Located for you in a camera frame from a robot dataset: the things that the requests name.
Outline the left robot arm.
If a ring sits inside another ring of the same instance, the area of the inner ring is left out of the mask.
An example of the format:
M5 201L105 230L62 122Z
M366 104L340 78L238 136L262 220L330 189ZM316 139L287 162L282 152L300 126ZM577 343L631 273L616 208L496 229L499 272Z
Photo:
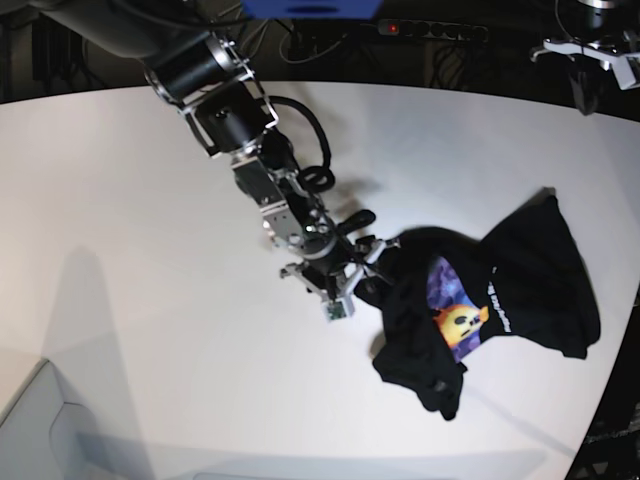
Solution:
M537 62L545 54L568 60L577 110L593 114L611 81L621 91L639 87L637 1L556 1L553 13L562 35L543 39L530 51L530 60Z

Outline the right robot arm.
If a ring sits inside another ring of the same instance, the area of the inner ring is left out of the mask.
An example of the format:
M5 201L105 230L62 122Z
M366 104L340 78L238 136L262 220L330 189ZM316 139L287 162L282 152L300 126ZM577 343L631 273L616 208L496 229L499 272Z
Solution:
M226 154L238 188L260 211L272 243L295 261L282 277L316 294L326 318L354 312L366 277L390 242L351 234L375 220L363 209L334 220L322 199L335 184L328 137L301 102L266 93L249 59L184 1L38 1L45 16L113 55L137 60L209 156Z

